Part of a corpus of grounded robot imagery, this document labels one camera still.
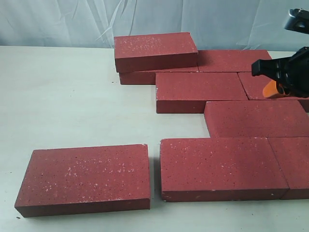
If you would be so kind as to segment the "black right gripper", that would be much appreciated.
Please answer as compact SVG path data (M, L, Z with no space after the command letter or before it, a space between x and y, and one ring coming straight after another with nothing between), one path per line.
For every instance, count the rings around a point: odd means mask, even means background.
M271 79L263 88L264 98L309 97L309 48L303 47L294 55L277 59L259 59L251 66L252 76Z

